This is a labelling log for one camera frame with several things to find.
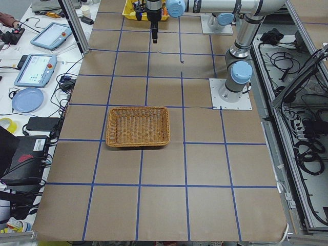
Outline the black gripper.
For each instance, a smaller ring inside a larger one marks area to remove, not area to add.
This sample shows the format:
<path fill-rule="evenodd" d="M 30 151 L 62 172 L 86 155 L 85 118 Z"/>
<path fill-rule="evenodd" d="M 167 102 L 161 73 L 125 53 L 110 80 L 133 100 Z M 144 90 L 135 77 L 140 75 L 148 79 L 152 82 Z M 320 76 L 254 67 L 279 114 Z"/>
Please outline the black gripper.
<path fill-rule="evenodd" d="M 148 21 L 151 22 L 152 41 L 158 42 L 158 22 L 161 20 L 161 0 L 146 0 L 146 13 Z"/>

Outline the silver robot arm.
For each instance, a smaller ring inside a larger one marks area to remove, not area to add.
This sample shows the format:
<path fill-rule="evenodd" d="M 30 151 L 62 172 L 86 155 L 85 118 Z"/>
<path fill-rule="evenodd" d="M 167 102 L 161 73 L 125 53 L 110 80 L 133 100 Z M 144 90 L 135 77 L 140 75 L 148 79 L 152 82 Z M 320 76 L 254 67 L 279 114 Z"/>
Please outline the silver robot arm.
<path fill-rule="evenodd" d="M 240 100 L 253 74 L 251 65 L 245 59 L 259 27 L 267 15 L 284 4 L 285 1 L 166 1 L 166 8 L 171 17 L 180 17 L 185 12 L 244 15 L 235 42 L 226 52 L 227 79 L 218 90 L 220 98 L 234 103 Z"/>

